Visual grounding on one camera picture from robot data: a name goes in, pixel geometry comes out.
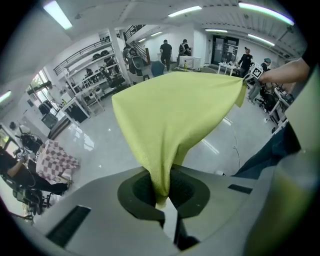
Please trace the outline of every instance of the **checkered pattern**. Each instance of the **checkered pattern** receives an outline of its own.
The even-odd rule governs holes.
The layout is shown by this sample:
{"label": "checkered pattern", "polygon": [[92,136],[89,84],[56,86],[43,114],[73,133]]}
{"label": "checkered pattern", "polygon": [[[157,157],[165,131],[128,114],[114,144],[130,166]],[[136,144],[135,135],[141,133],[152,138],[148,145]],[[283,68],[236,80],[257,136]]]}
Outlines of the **checkered pattern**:
{"label": "checkered pattern", "polygon": [[57,141],[48,139],[44,150],[38,157],[36,172],[47,181],[59,182],[58,175],[62,175],[66,170],[72,171],[79,166],[79,161],[67,154]]}

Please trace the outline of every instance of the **door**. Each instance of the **door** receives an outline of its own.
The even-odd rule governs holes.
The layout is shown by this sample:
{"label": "door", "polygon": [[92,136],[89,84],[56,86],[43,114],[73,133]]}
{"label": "door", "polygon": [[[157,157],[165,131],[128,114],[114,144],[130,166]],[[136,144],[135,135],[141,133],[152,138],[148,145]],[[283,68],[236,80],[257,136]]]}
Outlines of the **door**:
{"label": "door", "polygon": [[212,44],[211,63],[218,65],[220,62],[235,62],[238,52],[239,39],[224,35],[214,35]]}

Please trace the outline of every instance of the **glossy floor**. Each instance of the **glossy floor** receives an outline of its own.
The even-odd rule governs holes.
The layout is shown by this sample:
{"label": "glossy floor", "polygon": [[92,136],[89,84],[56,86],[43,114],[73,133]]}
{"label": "glossy floor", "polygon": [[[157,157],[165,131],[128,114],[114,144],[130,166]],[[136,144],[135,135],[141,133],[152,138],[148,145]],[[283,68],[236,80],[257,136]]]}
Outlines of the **glossy floor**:
{"label": "glossy floor", "polygon": [[[57,138],[61,146],[81,161],[73,175],[72,193],[84,184],[140,166],[131,152],[114,115],[111,96],[102,101],[105,111],[85,120],[80,127],[71,124]],[[237,172],[270,138],[275,126],[265,122],[267,114],[246,99],[234,106],[226,118],[201,142],[191,148],[183,165],[213,173]]]}

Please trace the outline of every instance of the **chair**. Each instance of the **chair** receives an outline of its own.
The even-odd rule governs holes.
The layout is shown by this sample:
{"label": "chair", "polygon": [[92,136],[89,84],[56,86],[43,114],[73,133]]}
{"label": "chair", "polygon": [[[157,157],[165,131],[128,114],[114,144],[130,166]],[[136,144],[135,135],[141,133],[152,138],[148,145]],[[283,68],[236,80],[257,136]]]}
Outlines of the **chair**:
{"label": "chair", "polygon": [[160,61],[153,61],[151,63],[151,73],[153,77],[158,77],[164,74],[165,65],[163,65]]}

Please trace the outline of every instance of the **window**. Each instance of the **window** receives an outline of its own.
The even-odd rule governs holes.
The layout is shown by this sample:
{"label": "window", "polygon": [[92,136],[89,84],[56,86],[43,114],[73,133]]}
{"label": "window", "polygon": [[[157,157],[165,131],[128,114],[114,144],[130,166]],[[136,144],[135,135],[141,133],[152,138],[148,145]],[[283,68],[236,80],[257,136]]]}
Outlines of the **window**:
{"label": "window", "polygon": [[0,128],[0,146],[13,157],[15,157],[14,152],[19,148],[3,128]]}

